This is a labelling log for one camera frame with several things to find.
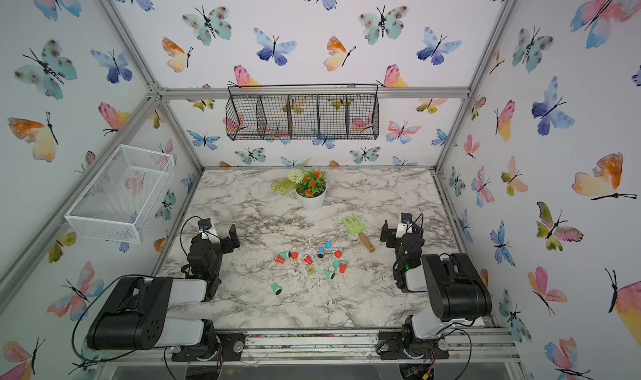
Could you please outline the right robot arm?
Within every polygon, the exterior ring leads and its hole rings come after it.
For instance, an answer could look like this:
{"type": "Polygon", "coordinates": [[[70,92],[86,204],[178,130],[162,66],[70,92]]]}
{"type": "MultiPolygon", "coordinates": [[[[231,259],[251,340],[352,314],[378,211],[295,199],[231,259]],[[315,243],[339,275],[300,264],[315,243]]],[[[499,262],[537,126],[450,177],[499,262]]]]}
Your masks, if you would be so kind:
{"type": "Polygon", "coordinates": [[[429,307],[407,317],[402,329],[378,333],[383,360],[447,359],[446,336],[492,312],[492,298],[465,253],[427,254],[424,230],[410,220],[382,226],[381,240],[395,252],[392,274],[404,293],[427,294],[429,307]]]}

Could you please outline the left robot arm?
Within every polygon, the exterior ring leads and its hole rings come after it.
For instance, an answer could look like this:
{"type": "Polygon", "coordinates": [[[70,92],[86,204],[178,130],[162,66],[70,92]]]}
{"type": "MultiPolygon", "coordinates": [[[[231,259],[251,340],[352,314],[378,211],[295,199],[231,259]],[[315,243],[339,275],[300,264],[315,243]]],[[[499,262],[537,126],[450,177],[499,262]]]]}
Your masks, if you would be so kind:
{"type": "Polygon", "coordinates": [[[213,243],[207,220],[191,240],[183,278],[128,275],[119,278],[85,336],[93,351],[131,353],[154,348],[180,349],[177,362],[222,359],[224,344],[209,319],[170,316],[173,306],[213,300],[220,284],[223,256],[240,247],[235,225],[213,243]]]}

